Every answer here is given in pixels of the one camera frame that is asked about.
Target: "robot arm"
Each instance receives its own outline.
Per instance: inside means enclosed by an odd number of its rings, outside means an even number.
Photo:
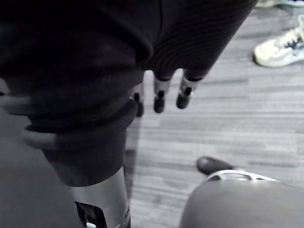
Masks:
[[[156,101],[177,68],[186,69],[181,95],[191,95],[255,2],[1,1],[0,77],[9,89],[1,104],[30,119],[26,142],[71,187],[84,226],[130,224],[122,166],[126,128],[137,110],[130,96],[143,71],[156,72]],[[175,53],[172,45],[184,49]]]

